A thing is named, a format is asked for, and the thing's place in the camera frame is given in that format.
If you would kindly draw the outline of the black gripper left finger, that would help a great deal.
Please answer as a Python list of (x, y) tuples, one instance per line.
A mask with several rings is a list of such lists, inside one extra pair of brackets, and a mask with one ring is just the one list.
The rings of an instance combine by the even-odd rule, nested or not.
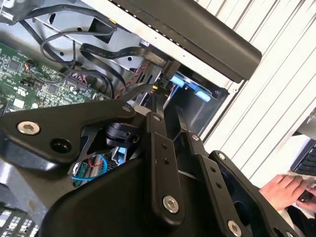
[(112, 99), (34, 110), (0, 118), (0, 157), (15, 174), (5, 185), (22, 208), (41, 224), (55, 202), (75, 190), (74, 165), (116, 145), (113, 124), (131, 125), (137, 136), (129, 147), (139, 152), (147, 169), (151, 217), (177, 227), (185, 218), (173, 142), (162, 112), (143, 115), (125, 99)]

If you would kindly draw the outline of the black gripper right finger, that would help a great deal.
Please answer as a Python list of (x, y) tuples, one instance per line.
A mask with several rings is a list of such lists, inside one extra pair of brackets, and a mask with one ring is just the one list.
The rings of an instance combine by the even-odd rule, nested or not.
[(295, 237), (294, 229), (259, 193), (257, 187), (221, 151), (207, 153), (200, 138), (188, 130), (183, 110), (175, 107), (175, 142), (181, 171), (202, 185), (211, 217), (212, 237)]

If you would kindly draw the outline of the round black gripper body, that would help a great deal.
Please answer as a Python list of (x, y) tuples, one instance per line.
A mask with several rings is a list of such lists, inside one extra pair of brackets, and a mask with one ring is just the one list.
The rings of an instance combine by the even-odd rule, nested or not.
[(141, 160), (123, 164), (75, 189), (49, 209), (43, 237), (220, 237), (206, 191), (195, 179), (179, 174), (185, 219), (166, 227), (151, 217), (147, 169)]

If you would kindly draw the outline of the person's bare hand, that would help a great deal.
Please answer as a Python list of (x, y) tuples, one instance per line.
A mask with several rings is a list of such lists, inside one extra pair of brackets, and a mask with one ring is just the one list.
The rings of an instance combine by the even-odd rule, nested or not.
[[(302, 202), (299, 197), (307, 191), (313, 195), (310, 201)], [(261, 195), (277, 211), (282, 211), (292, 204), (309, 212), (316, 211), (316, 188), (302, 176), (277, 175), (259, 189)]]

